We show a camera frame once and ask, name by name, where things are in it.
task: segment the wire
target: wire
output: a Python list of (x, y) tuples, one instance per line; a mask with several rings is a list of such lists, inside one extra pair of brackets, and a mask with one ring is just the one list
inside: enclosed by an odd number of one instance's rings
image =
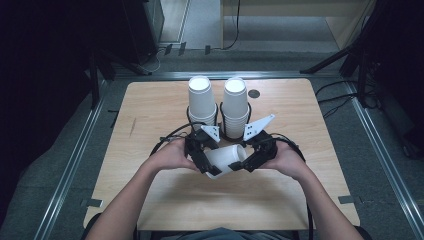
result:
[(238, 40), (238, 36), (239, 36), (239, 33), (240, 33), (240, 31), (239, 31), (239, 26), (238, 26), (238, 23), (239, 23), (239, 18), (240, 18), (240, 1), (241, 0), (238, 0), (238, 4), (237, 4), (237, 25), (236, 25), (236, 29), (237, 29), (237, 33), (236, 33), (236, 38), (234, 39), (234, 41), (233, 41), (233, 43), (230, 45), (230, 46), (228, 46), (228, 47), (225, 47), (225, 48), (223, 48), (222, 50), (229, 50), (230, 48), (232, 48), (233, 46), (234, 46), (234, 44), (237, 42), (237, 40)]
[[(299, 146), (296, 143), (294, 143), (292, 140), (290, 140), (289, 138), (287, 138), (286, 136), (282, 134), (273, 133), (273, 135), (280, 136), (279, 138), (274, 138), (274, 139), (277, 141), (287, 143), (293, 149), (293, 151), (295, 151), (299, 155), (299, 157), (306, 163), (306, 159), (303, 156), (302, 151), (300, 151)], [(307, 202), (306, 202), (306, 210), (308, 212), (308, 233), (309, 233), (308, 239), (312, 240), (314, 238), (314, 224), (313, 224), (312, 212)]]
[(183, 126), (181, 126), (181, 127), (179, 127), (179, 128), (177, 128), (177, 129), (175, 129), (174, 131), (172, 131), (170, 134), (168, 134), (168, 136), (166, 136), (166, 137), (164, 137), (164, 138), (161, 138), (160, 139), (160, 142), (158, 142), (157, 144), (156, 144), (156, 146), (153, 148), (153, 150), (150, 152), (150, 156), (152, 156), (155, 152), (157, 152), (158, 151), (158, 149), (160, 148), (160, 146), (162, 146), (162, 144), (167, 140), (167, 139), (169, 139), (169, 138), (171, 138), (172, 136), (174, 136), (178, 131), (180, 131), (180, 130), (182, 130), (182, 129), (184, 129), (184, 128), (186, 128), (186, 127), (189, 127), (189, 126), (193, 126), (194, 124), (202, 124), (202, 125), (206, 125), (206, 123), (204, 123), (204, 122), (190, 122), (190, 123), (187, 123), (187, 124), (184, 124)]
[[(165, 50), (166, 48), (165, 48), (165, 47), (158, 47), (158, 49), (163, 49), (163, 50)], [(143, 63), (140, 63), (139, 65), (143, 66), (144, 64), (148, 63), (148, 62), (152, 59), (152, 57), (153, 57), (154, 55), (155, 55), (155, 54), (150, 54), (150, 55), (147, 57), (147, 59), (146, 59), (146, 60), (144, 60), (144, 62), (143, 62)]]
[(357, 83), (356, 81), (337, 81), (337, 82), (333, 82), (327, 85), (322, 86), (321, 88), (319, 88), (316, 92), (315, 92), (315, 96), (318, 96), (318, 94), (325, 88), (336, 85), (336, 84), (340, 84), (340, 83)]
[(357, 93), (344, 94), (344, 95), (340, 95), (340, 96), (333, 97), (333, 98), (319, 100), (318, 101), (318, 104), (326, 103), (326, 102), (331, 102), (331, 101), (338, 100), (338, 99), (345, 98), (345, 97), (357, 97), (357, 96), (358, 96)]
[(240, 18), (240, 1), (238, 0), (238, 4), (237, 4), (237, 20), (236, 20), (236, 38), (234, 39), (233, 43), (231, 43), (231, 45), (224, 47), (224, 48), (211, 48), (211, 50), (221, 50), (221, 51), (228, 51), (230, 50), (230, 48), (232, 48), (234, 46), (234, 44), (237, 42), (238, 37), (239, 37), (239, 18)]
[(349, 102), (349, 100), (352, 100), (354, 97), (349, 97), (348, 99), (346, 99), (342, 104), (340, 104), (337, 107), (334, 107), (332, 109), (330, 109), (328, 112), (326, 112), (323, 117), (324, 118), (328, 118), (329, 116), (333, 115), (335, 112), (337, 112), (337, 110), (339, 110), (339, 108), (343, 107), (346, 103)]
[(160, 140), (164, 140), (164, 142), (172, 142), (173, 140), (175, 140), (175, 139), (177, 139), (177, 138), (184, 138), (184, 139), (188, 139), (188, 138), (189, 138), (189, 137), (188, 137), (188, 134), (187, 134), (186, 136), (182, 136), (182, 134), (183, 134), (183, 133), (186, 133), (186, 132), (182, 132), (182, 133), (180, 133), (180, 134), (172, 135), (172, 136), (170, 136), (170, 137), (168, 137), (168, 138), (161, 137), (161, 138), (160, 138)]
[(160, 68), (160, 66), (161, 66), (161, 64), (160, 64), (160, 60), (159, 60), (159, 57), (158, 57), (158, 54), (159, 54), (160, 52), (164, 51), (164, 50), (165, 50), (165, 48), (161, 48), (159, 51), (157, 51), (157, 52), (156, 52), (156, 54), (154, 54), (154, 55), (155, 55), (155, 57), (156, 57), (156, 61), (157, 61), (157, 63), (158, 63), (158, 66), (157, 66), (155, 69), (153, 69), (153, 70), (149, 70), (149, 69), (147, 69), (147, 68), (142, 67), (142, 65), (144, 65), (144, 64), (146, 64), (147, 62), (149, 62), (149, 61), (150, 61), (151, 56), (147, 59), (147, 61), (145, 61), (143, 64), (138, 65), (137, 67), (138, 67), (138, 68), (140, 68), (140, 69), (142, 69), (142, 70), (144, 70), (144, 71), (146, 71), (146, 72), (151, 72), (151, 73), (156, 72), (157, 70), (159, 70), (159, 68)]
[(286, 138), (286, 139), (289, 139), (288, 137), (286, 137), (286, 136), (284, 136), (283, 134), (280, 134), (280, 133), (270, 133), (269, 135), (271, 135), (271, 136), (279, 136), (279, 137), (283, 137), (283, 138)]
[[(233, 2), (234, 2), (234, 0), (231, 0), (231, 12), (232, 13), (234, 12), (234, 4), (233, 4)], [(234, 15), (233, 14), (231, 14), (231, 20), (233, 22), (233, 26), (237, 29), (237, 25), (236, 25), (236, 22), (234, 21)]]

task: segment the metal frame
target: metal frame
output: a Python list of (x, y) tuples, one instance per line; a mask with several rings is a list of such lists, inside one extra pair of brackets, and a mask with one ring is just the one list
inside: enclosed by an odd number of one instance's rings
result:
[(43, 216), (43, 220), (38, 227), (34, 239), (48, 239), (50, 236), (59, 212), (63, 206), (63, 203), (65, 202), (69, 188), (72, 185), (72, 181), (78, 169), (85, 147), (87, 146), (88, 140), (90, 139), (93, 128), (97, 122), (97, 118), (99, 117), (104, 102), (104, 95), (106, 95), (108, 87), (109, 83), (106, 80), (103, 80), (101, 85), (101, 92), (104, 94), (101, 96), (100, 101), (96, 107), (93, 108), (88, 115), (88, 119), (77, 140), (75, 148), (72, 151), (71, 157), (69, 158), (68, 164), (66, 165), (59, 184), (56, 187), (52, 198), (50, 199), (46, 212)]
[[(356, 92), (355, 86), (352, 83), (346, 84), (346, 89), (348, 93)], [(384, 142), (378, 134), (371, 116), (368, 114), (368, 110), (364, 109), (357, 99), (353, 99), (352, 103), (359, 119), (362, 122), (362, 125), (364, 126), (370, 142), (374, 147), (384, 173), (386, 174), (387, 179), (389, 180), (389, 183), (392, 186), (393, 191), (400, 203), (400, 206), (405, 213), (406, 219), (411, 225), (412, 231), (414, 232), (417, 239), (424, 239), (424, 220), (422, 213), (420, 212), (417, 203), (409, 192), (408, 187), (403, 181), (402, 176), (397, 170), (395, 163), (390, 157), (390, 154), (387, 152)]]
[[(165, 73), (156, 73), (151, 76), (134, 76), (134, 73), (125, 73), (125, 71), (117, 71), (117, 78), (120, 79), (131, 79), (134, 82), (140, 81), (183, 81), (188, 78), (196, 75), (206, 75), (211, 80), (218, 79), (228, 79), (230, 77), (238, 76), (246, 80), (249, 79), (282, 79), (282, 78), (340, 78), (340, 75), (337, 71), (322, 71), (319, 74), (300, 74), (297, 71), (227, 71), (227, 72), (165, 72)], [(62, 178), (56, 188), (52, 199), (48, 204), (48, 208), (43, 217), (43, 220), (38, 228), (36, 236), (34, 239), (48, 239), (53, 229), (53, 226), (56, 222), (57, 216), (61, 210), (63, 202), (65, 201), (68, 190), (72, 184), (73, 178), (75, 176), (76, 170), (79, 166), (82, 154), (84, 153), (85, 146), (91, 136), (94, 125), (99, 116), (100, 110), (103, 106), (104, 97), (106, 96), (109, 83), (106, 80), (103, 80), (101, 86), (101, 92), (103, 92), (100, 97), (99, 104), (91, 110), (90, 115), (88, 116), (87, 122), (82, 130), (82, 133), (76, 143), (74, 151), (69, 159), (68, 165), (62, 175)], [(353, 84), (346, 84), (346, 90), (348, 93), (356, 92), (356, 89)], [(362, 108), (361, 104), (356, 100), (352, 100), (353, 106), (360, 118), (364, 129), (370, 138), (370, 141), (374, 147), (374, 150), (378, 156), (378, 159), (383, 167), (383, 170), (393, 188), (393, 191), (398, 198), (398, 201), (405, 213), (411, 228), (417, 237), (417, 239), (424, 239), (424, 221), (422, 214), (418, 208), (417, 203), (412, 198), (406, 184), (404, 183), (402, 177), (400, 176), (397, 168), (391, 159), (387, 149), (385, 148), (384, 142), (380, 138), (378, 131), (376, 130), (374, 123), (368, 114), (367, 109)]]

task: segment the black stand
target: black stand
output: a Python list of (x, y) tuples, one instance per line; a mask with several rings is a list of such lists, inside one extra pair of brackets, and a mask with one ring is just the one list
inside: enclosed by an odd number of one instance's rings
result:
[(109, 51), (101, 50), (101, 49), (100, 50), (92, 49), (90, 54), (90, 79), (91, 79), (91, 90), (92, 90), (91, 109), (94, 109), (94, 107), (96, 107), (97, 103), (100, 100), (99, 78), (97, 75), (97, 68), (99, 68), (100, 72), (102, 73), (103, 77), (106, 80), (113, 81), (115, 79), (116, 72), (113, 69), (112, 65), (110, 64), (110, 61), (114, 61), (120, 64), (121, 66), (127, 68), (128, 70), (132, 71), (133, 73), (139, 76), (152, 75), (151, 72), (145, 72), (137, 68), (136, 66), (132, 65), (131, 63), (128, 63), (125, 60), (117, 57), (116, 55), (112, 54)]
[(362, 29), (359, 37), (349, 46), (343, 50), (337, 52), (336, 54), (330, 56), (329, 58), (323, 60), (317, 65), (300, 70), (301, 74), (313, 74), (323, 69), (324, 67), (334, 63), (335, 61), (346, 57), (343, 65), (339, 69), (339, 73), (342, 77), (350, 77), (355, 72), (356, 68), (359, 66), (359, 76), (358, 76), (358, 100), (361, 103), (362, 107), (367, 107), (365, 102), (365, 86), (367, 81), (367, 66), (368, 66), (368, 56), (370, 47), (372, 44), (375, 44), (372, 40), (373, 36), (371, 34), (376, 30), (377, 21), (380, 19), (380, 16), (385, 9), (386, 1), (377, 0), (373, 13), (371, 14), (368, 22), (365, 24)]

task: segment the human arm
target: human arm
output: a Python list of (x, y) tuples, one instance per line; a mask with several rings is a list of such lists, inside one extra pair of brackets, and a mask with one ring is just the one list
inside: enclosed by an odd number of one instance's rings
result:
[(175, 168), (197, 170), (194, 163), (184, 156), (184, 139), (168, 143), (141, 164), (100, 215), (86, 239), (130, 239), (156, 174)]
[(321, 239), (362, 239), (331, 200), (321, 182), (287, 143), (277, 141), (278, 152), (261, 168), (275, 169), (298, 181), (311, 209)]

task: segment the white paper cup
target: white paper cup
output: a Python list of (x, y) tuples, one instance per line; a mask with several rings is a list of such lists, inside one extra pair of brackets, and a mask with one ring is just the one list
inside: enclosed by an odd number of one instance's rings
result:
[(216, 176), (206, 173), (212, 179), (220, 178), (221, 176), (232, 172), (233, 170), (228, 167), (235, 162), (244, 161), (247, 158), (246, 150), (240, 145), (231, 145), (228, 147), (218, 148), (205, 152), (206, 157), (212, 165), (215, 165), (222, 172)]
[(188, 83), (188, 101), (190, 112), (198, 118), (206, 118), (215, 111), (209, 78), (205, 76), (192, 77)]
[(250, 109), (240, 118), (231, 118), (224, 113), (222, 132), (228, 138), (237, 139), (243, 136), (244, 128), (249, 119)]
[(242, 78), (230, 78), (225, 82), (222, 112), (232, 118), (242, 117), (248, 108), (246, 83)]
[[(216, 125), (215, 116), (216, 116), (217, 112), (218, 112), (218, 107), (216, 107), (216, 105), (215, 105), (215, 111), (214, 111), (214, 113), (211, 114), (210, 116), (205, 117), (205, 118), (199, 118), (197, 116), (194, 116), (191, 113), (190, 109), (188, 111), (188, 115), (190, 117), (190, 121), (191, 122), (204, 122), (208, 126), (215, 126)], [(198, 130), (201, 125), (202, 124), (194, 124), (194, 126), (193, 126), (194, 127), (194, 130)]]

